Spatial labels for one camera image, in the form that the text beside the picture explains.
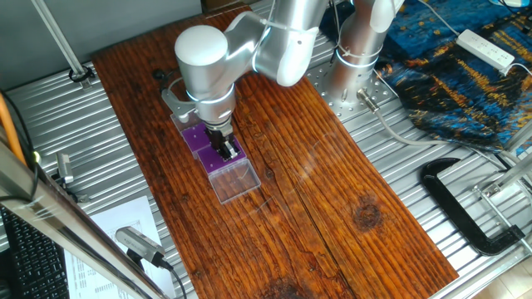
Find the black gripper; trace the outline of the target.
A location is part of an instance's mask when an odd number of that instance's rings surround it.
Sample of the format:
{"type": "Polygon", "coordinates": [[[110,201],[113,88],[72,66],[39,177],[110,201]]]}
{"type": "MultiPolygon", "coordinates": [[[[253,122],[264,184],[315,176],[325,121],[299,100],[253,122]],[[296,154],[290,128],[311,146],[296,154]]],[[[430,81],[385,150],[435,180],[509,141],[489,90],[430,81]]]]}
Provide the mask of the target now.
{"type": "Polygon", "coordinates": [[[234,141],[234,134],[224,136],[220,130],[206,129],[212,148],[217,152],[223,162],[237,159],[241,155],[241,149],[234,141]]]}

